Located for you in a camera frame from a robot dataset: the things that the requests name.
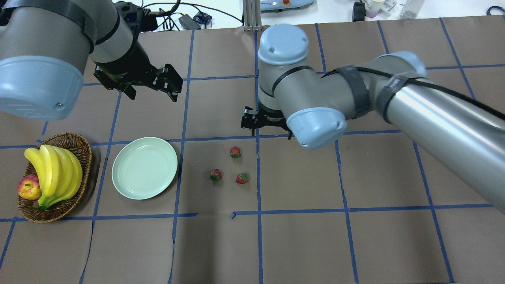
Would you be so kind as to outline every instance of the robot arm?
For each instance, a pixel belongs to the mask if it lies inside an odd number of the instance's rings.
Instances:
[[[431,84],[412,53],[381,56],[319,78],[305,59],[307,47],[307,36],[295,26],[263,33],[259,109],[244,109],[242,127],[281,126],[302,147],[316,149],[340,138],[347,119],[375,109],[505,213],[503,114]]]
[[[137,41],[144,15],[131,3],[110,0],[7,1],[0,17],[0,110],[42,120],[67,117],[89,54],[107,89],[134,99],[132,85],[144,85],[176,101],[182,78],[170,64],[152,66]]]

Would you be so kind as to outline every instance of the fruit basket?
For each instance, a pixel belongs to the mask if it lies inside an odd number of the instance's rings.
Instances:
[[[18,196],[18,209],[21,212],[21,215],[33,223],[49,223],[59,220],[69,214],[85,195],[91,171],[91,145],[81,135],[75,133],[61,133],[47,139],[42,142],[42,144],[68,149],[72,152],[77,157],[82,167],[82,183],[79,190],[73,197],[60,201],[52,205],[47,210],[34,208],[33,200],[24,199]],[[35,173],[35,169],[31,163],[28,163],[24,176],[32,173]]]

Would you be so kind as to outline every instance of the white cup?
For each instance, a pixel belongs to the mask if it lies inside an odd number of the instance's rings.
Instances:
[[[367,4],[365,5],[365,15],[369,18],[377,16],[384,1],[385,0],[367,0]]]

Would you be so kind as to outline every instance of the light green plate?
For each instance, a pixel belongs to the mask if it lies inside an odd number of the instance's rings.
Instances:
[[[147,199],[164,191],[177,172],[177,155],[163,139],[144,137],[126,145],[112,165],[112,183],[123,196]]]

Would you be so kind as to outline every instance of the grid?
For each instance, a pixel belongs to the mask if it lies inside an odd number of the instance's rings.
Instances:
[[[435,69],[459,69],[464,81],[466,83],[466,86],[468,88],[468,91],[472,98],[475,99],[474,92],[472,90],[472,87],[470,86],[470,83],[467,79],[467,76],[465,74],[466,69],[471,69],[471,68],[490,68],[490,67],[505,67],[505,64],[493,64],[493,65],[462,65],[460,63],[460,60],[458,58],[458,55],[456,54],[456,50],[452,44],[452,40],[447,32],[447,29],[444,24],[444,20],[442,18],[439,19],[440,23],[442,25],[443,31],[445,33],[445,36],[447,38],[447,41],[449,42],[449,45],[451,47],[451,50],[453,52],[454,58],[457,62],[457,66],[445,66],[445,67],[430,67],[427,68],[428,70],[435,70]],[[386,53],[389,53],[388,45],[386,42],[386,38],[384,36],[381,23],[377,21],[377,26],[380,31],[380,35],[382,37],[382,41],[384,44],[384,48],[386,50]],[[318,44],[320,48],[320,54],[321,54],[321,60],[323,63],[323,72],[318,72],[318,74],[324,74],[327,72],[326,70],[326,64],[325,64],[325,56],[324,56],[324,51],[323,51],[323,45],[321,43],[321,36],[319,32],[319,25],[315,24],[315,30],[316,34],[318,37]],[[255,32],[255,50],[258,49],[258,33]],[[338,174],[339,174],[339,181],[341,185],[341,194],[342,194],[342,199],[343,199],[343,208],[326,208],[326,209],[292,209],[292,210],[262,210],[262,197],[261,197],[261,158],[260,158],[260,143],[263,139],[276,139],[276,138],[286,138],[287,135],[261,135],[260,130],[256,130],[255,136],[227,136],[227,137],[203,137],[203,138],[186,138],[186,126],[187,126],[187,113],[188,113],[188,101],[189,101],[189,92],[190,92],[190,85],[192,81],[198,81],[198,80],[219,80],[219,79],[237,79],[237,78],[255,78],[256,81],[256,107],[258,106],[258,57],[256,54],[255,57],[255,70],[256,73],[253,75],[246,75],[246,76],[223,76],[223,77],[197,77],[197,78],[192,78],[191,77],[191,65],[192,65],[192,57],[193,57],[193,42],[194,42],[194,31],[191,33],[191,43],[190,43],[190,55],[189,55],[189,65],[188,65],[188,72],[186,78],[184,78],[184,81],[187,86],[187,91],[186,91],[186,97],[185,97],[185,107],[184,107],[184,122],[183,122],[183,129],[182,129],[182,138],[181,139],[169,139],[167,140],[168,142],[180,142],[181,143],[181,150],[180,150],[180,157],[179,157],[179,169],[178,169],[178,179],[177,179],[177,189],[176,189],[176,199],[175,199],[175,211],[174,214],[151,214],[151,215],[120,215],[120,216],[97,216],[97,211],[98,211],[98,205],[100,202],[100,195],[102,192],[102,187],[104,183],[104,178],[106,175],[106,167],[108,164],[108,159],[109,159],[109,153],[111,150],[111,146],[113,145],[126,145],[130,143],[131,141],[114,141],[113,136],[114,136],[114,130],[115,130],[115,124],[116,124],[116,119],[118,116],[118,111],[120,108],[120,103],[121,103],[121,93],[118,94],[117,98],[117,103],[116,103],[116,108],[114,112],[114,119],[112,122],[112,127],[110,131],[110,136],[109,136],[109,141],[108,142],[101,142],[101,143],[93,143],[92,146],[107,146],[107,154],[104,157],[104,162],[103,162],[103,167],[102,167],[102,172],[101,176],[99,179],[99,184],[97,187],[97,197],[96,197],[96,202],[94,206],[94,211],[92,216],[73,216],[73,217],[66,217],[63,220],[91,220],[92,221],[92,229],[91,229],[91,242],[90,242],[90,248],[91,249],[91,243],[93,240],[93,231],[94,231],[94,225],[96,220],[112,220],[112,219],[149,219],[149,218],[172,218],[173,219],[173,229],[172,229],[172,240],[174,242],[174,251],[177,248],[176,247],[176,233],[177,233],[177,220],[179,218],[191,218],[191,217],[196,217],[197,213],[179,213],[178,208],[179,208],[179,198],[180,198],[180,189],[181,189],[181,179],[182,179],[182,171],[183,171],[183,159],[184,159],[184,148],[185,148],[185,142],[187,141],[210,141],[210,140],[233,140],[233,139],[255,139],[256,140],[256,151],[257,151],[257,190],[258,190],[258,208],[255,211],[235,211],[232,213],[231,218],[236,218],[238,216],[242,215],[255,215],[258,218],[258,249],[259,249],[259,283],[263,283],[263,241],[262,241],[262,216],[267,215],[267,214],[308,214],[308,213],[343,213],[345,214],[345,220],[346,220],[346,227],[347,227],[347,236],[348,236],[348,243],[349,243],[349,251],[351,255],[351,263],[352,263],[352,271],[353,271],[353,276],[355,283],[360,283],[359,279],[359,271],[357,268],[356,264],[356,257],[355,257],[355,246],[353,243],[353,237],[352,237],[352,224],[350,221],[349,213],[350,212],[373,212],[373,211],[403,211],[403,210],[429,210],[432,214],[433,217],[433,222],[436,228],[437,232],[437,237],[440,242],[440,250],[443,254],[443,259],[445,262],[445,267],[447,271],[448,278],[450,282],[455,282],[455,278],[452,274],[451,270],[451,265],[450,265],[450,260],[447,256],[447,252],[445,249],[444,241],[443,241],[443,236],[440,231],[440,226],[438,223],[437,219],[437,214],[436,211],[437,209],[456,209],[456,208],[487,208],[487,207],[492,207],[491,204],[456,204],[456,205],[434,205],[431,194],[430,194],[430,188],[425,176],[424,168],[423,168],[423,162],[421,159],[421,156],[419,154],[419,149],[418,146],[416,145],[415,142],[413,142],[412,150],[414,151],[417,162],[419,165],[419,173],[422,177],[422,181],[424,184],[424,188],[426,191],[426,197],[428,199],[428,206],[402,206],[402,207],[371,207],[371,208],[350,208],[347,204],[347,199],[345,195],[345,190],[344,190],[344,181],[342,179],[342,161],[340,157],[340,150],[339,150],[339,143],[338,141],[335,142],[335,158],[337,160],[338,164]],[[99,83],[87,83],[84,84],[85,86],[92,86],[92,85],[99,85]],[[42,135],[45,134],[47,127],[48,127],[49,122],[46,122],[43,130],[42,130]],[[348,131],[345,133],[345,135],[367,135],[367,134],[385,134],[385,133],[401,133],[400,130],[371,130],[371,131]],[[35,145],[12,145],[12,146],[0,146],[0,149],[17,149],[17,148],[27,148],[27,147],[34,147]],[[2,263],[4,261],[6,252],[9,247],[9,242],[11,241],[13,231],[15,230],[16,223],[18,222],[26,222],[27,220],[23,218],[5,218],[5,219],[0,219],[0,222],[6,222],[10,223],[10,230],[8,233],[8,237],[6,240],[6,243],[3,248],[2,256],[0,258],[0,267],[2,266]],[[83,272],[80,278],[80,283],[83,283],[84,281],[84,276],[85,276],[85,271],[86,271],[86,266],[83,268]],[[172,283],[172,273],[170,273],[170,278],[168,279],[168,284]]]

